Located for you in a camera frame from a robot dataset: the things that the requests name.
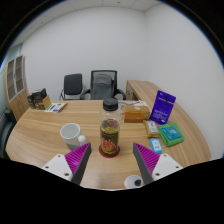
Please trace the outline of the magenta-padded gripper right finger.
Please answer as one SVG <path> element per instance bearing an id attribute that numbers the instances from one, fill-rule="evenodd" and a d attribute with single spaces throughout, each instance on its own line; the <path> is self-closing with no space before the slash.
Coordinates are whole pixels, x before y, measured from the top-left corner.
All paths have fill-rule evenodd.
<path id="1" fill-rule="evenodd" d="M 158 154 L 138 143 L 133 144 L 133 154 L 145 185 L 182 169 L 168 154 Z"/>

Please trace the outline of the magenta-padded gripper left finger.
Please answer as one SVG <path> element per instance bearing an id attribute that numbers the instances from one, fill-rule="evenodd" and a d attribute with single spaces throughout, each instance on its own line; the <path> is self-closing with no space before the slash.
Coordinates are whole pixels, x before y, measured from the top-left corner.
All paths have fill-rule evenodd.
<path id="1" fill-rule="evenodd" d="M 87 143 L 66 155 L 57 154 L 42 169 L 79 185 L 91 154 L 91 144 Z"/>

